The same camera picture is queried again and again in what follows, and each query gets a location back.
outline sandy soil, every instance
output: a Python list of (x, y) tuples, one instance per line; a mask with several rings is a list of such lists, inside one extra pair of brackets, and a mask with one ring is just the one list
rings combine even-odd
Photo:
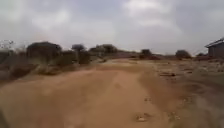
[(152, 62), (114, 60), (88, 70), (15, 81), (0, 89), (0, 127), (221, 127), (217, 114), (211, 115), (219, 109), (205, 109), (203, 97), (194, 96), (193, 102), (188, 90), (159, 75), (160, 68)]

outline sky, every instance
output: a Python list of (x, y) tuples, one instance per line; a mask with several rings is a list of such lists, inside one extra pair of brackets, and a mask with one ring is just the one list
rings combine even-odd
[(223, 0), (0, 0), (0, 40), (172, 54), (224, 36)]

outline bush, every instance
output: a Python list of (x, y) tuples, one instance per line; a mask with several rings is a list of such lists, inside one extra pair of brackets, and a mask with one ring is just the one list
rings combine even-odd
[(118, 49), (112, 44), (103, 44), (103, 45), (100, 45), (99, 47), (102, 47), (102, 49), (104, 49), (104, 52), (106, 54), (113, 54), (113, 53), (117, 53), (118, 51)]
[(152, 57), (152, 53), (149, 49), (142, 49), (139, 55), (140, 59), (150, 59)]
[(20, 78), (29, 74), (35, 67), (31, 64), (17, 64), (10, 67), (10, 76), (13, 78)]
[(176, 52), (176, 55), (175, 56), (178, 59), (190, 59), (190, 58), (192, 58), (191, 55), (190, 55), (190, 53), (187, 52), (186, 50), (178, 50)]
[(82, 51), (79, 53), (79, 64), (89, 64), (91, 61), (91, 57), (89, 52)]
[(57, 67), (49, 66), (49, 65), (39, 65), (35, 71), (35, 73), (40, 75), (57, 75), (59, 73), (59, 69)]
[(60, 55), (62, 48), (50, 42), (37, 42), (27, 47), (27, 55), (49, 62)]
[(63, 51), (59, 57), (57, 57), (52, 65), (65, 67), (73, 65), (74, 62), (77, 62), (77, 55), (74, 51)]

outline building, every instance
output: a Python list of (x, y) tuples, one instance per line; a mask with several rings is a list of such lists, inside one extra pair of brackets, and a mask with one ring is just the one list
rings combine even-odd
[(224, 58), (224, 38), (217, 40), (207, 46), (208, 55), (212, 58)]

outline field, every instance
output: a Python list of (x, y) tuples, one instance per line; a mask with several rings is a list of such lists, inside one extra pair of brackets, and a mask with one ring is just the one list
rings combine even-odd
[(221, 128), (223, 70), (218, 62), (121, 59), (26, 76), (0, 88), (0, 127)]

